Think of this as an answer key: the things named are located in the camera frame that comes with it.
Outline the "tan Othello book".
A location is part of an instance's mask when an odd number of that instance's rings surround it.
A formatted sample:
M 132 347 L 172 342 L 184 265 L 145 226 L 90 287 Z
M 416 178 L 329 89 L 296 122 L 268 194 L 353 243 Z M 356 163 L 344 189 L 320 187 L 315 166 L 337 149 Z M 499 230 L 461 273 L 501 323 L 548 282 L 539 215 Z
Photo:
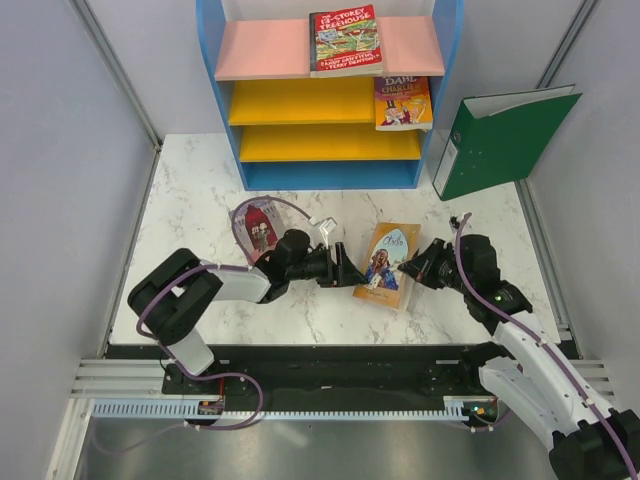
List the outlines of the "tan Othello book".
M 398 311 L 406 309 L 411 286 L 399 266 L 417 252 L 420 230 L 419 224 L 376 225 L 362 267 L 366 283 L 354 289 L 355 298 Z

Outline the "pink castle cover book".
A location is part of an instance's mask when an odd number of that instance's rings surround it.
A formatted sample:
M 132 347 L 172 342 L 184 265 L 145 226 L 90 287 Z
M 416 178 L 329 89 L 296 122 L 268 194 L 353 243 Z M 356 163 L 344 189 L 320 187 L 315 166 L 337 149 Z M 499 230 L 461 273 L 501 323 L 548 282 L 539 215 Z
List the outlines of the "pink castle cover book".
M 250 264 L 273 250 L 284 232 L 284 224 L 269 196 L 243 201 L 230 212 L 231 232 Z

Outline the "orange Roald Dahl book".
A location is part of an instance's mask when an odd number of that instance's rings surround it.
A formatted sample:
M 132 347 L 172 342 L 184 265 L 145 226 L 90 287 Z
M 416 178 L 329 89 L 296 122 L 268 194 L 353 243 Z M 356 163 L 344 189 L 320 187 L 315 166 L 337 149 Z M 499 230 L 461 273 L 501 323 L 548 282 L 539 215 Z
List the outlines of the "orange Roald Dahl book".
M 387 76 L 374 79 L 377 131 L 428 131 L 433 125 L 429 78 Z

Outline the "red treehouse book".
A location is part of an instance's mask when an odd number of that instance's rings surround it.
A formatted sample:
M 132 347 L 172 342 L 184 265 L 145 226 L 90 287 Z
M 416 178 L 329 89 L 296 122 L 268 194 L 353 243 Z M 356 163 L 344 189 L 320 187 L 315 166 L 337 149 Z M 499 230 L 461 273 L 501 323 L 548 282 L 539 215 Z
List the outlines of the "red treehouse book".
M 310 71 L 383 70 L 372 4 L 309 14 Z

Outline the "dark blue 1984 book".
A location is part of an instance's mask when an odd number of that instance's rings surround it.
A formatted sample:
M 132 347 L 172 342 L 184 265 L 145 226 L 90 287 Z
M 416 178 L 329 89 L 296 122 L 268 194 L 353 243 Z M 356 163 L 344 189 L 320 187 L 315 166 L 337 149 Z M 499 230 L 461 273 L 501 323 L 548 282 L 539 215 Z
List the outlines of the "dark blue 1984 book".
M 384 72 L 382 70 L 327 70 L 310 71 L 310 78 L 352 78 L 352 77 L 377 77 Z

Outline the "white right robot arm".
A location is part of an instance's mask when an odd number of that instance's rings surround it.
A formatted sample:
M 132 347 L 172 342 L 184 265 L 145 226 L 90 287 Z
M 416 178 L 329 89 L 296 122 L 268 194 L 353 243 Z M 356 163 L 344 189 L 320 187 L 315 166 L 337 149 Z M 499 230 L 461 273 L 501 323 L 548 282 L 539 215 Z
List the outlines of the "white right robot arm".
M 463 296 L 491 339 L 465 351 L 460 386 L 505 404 L 546 447 L 557 478 L 638 478 L 638 415 L 614 407 L 550 340 L 524 294 L 502 279 L 488 237 L 436 239 L 399 269 L 432 290 Z

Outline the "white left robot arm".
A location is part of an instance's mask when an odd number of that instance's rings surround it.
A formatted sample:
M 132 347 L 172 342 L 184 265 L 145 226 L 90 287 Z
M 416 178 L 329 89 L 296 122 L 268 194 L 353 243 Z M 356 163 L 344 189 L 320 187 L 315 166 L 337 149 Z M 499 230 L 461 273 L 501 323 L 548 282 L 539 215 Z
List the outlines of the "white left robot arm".
M 289 229 L 247 267 L 207 264 L 191 250 L 178 249 L 133 288 L 127 303 L 138 316 L 139 333 L 155 340 L 175 363 L 167 369 L 165 385 L 185 381 L 196 392 L 208 393 L 224 378 L 253 381 L 245 373 L 219 374 L 214 353 L 196 328 L 210 304 L 269 304 L 293 281 L 314 281 L 322 288 L 367 283 L 343 243 L 313 247 L 307 233 Z

